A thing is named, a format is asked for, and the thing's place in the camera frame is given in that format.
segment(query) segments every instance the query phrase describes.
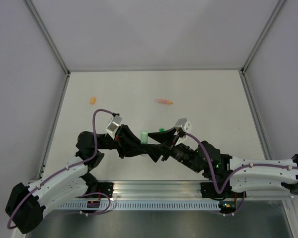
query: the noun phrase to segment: white table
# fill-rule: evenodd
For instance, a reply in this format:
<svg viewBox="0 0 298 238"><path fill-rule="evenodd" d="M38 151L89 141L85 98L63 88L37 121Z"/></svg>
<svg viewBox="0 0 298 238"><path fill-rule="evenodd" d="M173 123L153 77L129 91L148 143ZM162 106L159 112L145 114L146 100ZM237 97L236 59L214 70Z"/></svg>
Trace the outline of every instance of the white table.
<svg viewBox="0 0 298 238"><path fill-rule="evenodd" d="M89 103L96 97L96 104ZM154 99L168 99L162 105ZM142 130L169 129L187 118L191 131L221 150L249 159L264 160L255 125L237 70L132 71L71 73L44 174L62 166L77 151L77 137L92 131L97 109L120 113L123 123L140 137ZM105 133L110 115L99 113L96 130ZM196 149L188 138L185 144ZM120 159L116 151L91 173L99 180L201 180L173 158L153 162L148 156Z"/></svg>

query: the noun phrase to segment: gray floor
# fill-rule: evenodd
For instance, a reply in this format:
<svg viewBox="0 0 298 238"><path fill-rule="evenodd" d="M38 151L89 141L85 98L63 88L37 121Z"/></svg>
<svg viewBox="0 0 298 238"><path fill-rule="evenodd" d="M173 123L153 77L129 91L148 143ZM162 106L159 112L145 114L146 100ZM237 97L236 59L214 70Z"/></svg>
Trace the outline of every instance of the gray floor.
<svg viewBox="0 0 298 238"><path fill-rule="evenodd" d="M234 217L207 211L111 211L83 217L55 211L27 238L291 238L280 204L246 202Z"/></svg>

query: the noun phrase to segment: orange object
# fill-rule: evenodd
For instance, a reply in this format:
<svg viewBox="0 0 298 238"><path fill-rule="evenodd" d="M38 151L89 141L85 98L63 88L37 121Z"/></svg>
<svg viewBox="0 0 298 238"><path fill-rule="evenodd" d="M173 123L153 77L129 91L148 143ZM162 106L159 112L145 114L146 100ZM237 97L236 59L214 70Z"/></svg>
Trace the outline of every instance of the orange object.
<svg viewBox="0 0 298 238"><path fill-rule="evenodd" d="M165 100L165 99L157 99L156 102L161 103L161 104L168 104L168 105L173 104L173 102L171 102L169 100Z"/></svg>
<svg viewBox="0 0 298 238"><path fill-rule="evenodd" d="M95 97L92 97L92 98L90 99L90 103L91 103L92 105L94 105L94 104L96 103L96 98L95 98Z"/></svg>

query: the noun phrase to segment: robotic arm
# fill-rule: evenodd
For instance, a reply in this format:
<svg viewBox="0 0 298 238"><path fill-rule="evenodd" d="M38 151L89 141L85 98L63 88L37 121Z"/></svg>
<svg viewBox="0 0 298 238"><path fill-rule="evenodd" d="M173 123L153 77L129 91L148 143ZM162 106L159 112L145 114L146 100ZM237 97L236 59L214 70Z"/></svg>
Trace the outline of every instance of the robotic arm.
<svg viewBox="0 0 298 238"><path fill-rule="evenodd" d="M19 183L12 189L5 211L23 234L36 228L44 217L68 200L98 191L99 183L89 173L104 158L98 149L117 150L120 158L148 154L154 162L161 156L162 161L171 157L196 173L204 171L202 175L213 183L201 183L203 198L243 197L250 190L285 188L298 195L298 155L258 163L221 154L219 149L188 133L191 124L187 119L179 119L170 130L148 134L160 144L141 144L127 125L121 125L119 114L111 114L113 118L106 134L96 134L93 125L94 132L84 131L78 136L78 152L64 168L27 186ZM187 136L199 143L197 149L182 143Z"/></svg>

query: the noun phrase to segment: table surface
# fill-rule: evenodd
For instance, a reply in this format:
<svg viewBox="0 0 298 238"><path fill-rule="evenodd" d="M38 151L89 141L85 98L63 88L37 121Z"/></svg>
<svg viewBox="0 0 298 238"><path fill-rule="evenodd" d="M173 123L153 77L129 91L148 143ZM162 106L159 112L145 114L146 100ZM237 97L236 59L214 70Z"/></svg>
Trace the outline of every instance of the table surface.
<svg viewBox="0 0 298 238"><path fill-rule="evenodd" d="M92 97L95 105L89 103ZM158 104L157 98L173 105ZM187 118L191 133L221 153L264 160L237 70L76 72L69 78L44 175L74 156L77 137L92 131L97 109L120 113L122 123L138 137L142 130L169 129L179 118ZM106 113L97 114L98 133L105 133L109 119ZM197 148L190 138L184 143ZM117 151L101 152L105 157L91 172L98 180L203 179L173 158L155 163L148 156L120 159Z"/></svg>

